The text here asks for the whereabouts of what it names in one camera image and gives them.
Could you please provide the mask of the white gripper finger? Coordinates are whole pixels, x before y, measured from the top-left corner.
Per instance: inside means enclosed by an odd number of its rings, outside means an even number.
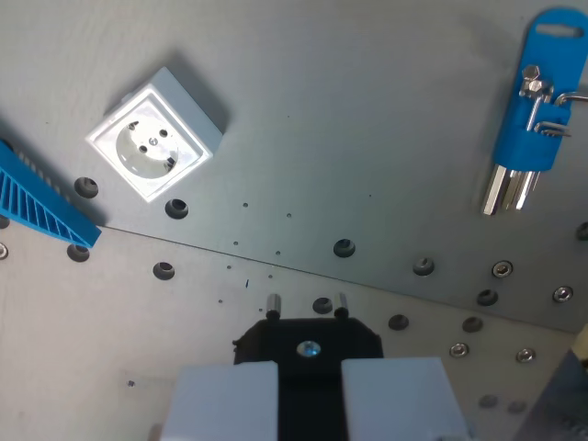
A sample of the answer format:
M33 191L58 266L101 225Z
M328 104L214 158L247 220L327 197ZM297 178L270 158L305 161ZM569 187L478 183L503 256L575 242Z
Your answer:
M342 362L350 440L468 440L466 423L437 357Z
M277 364L266 361L183 368L161 438L277 440Z

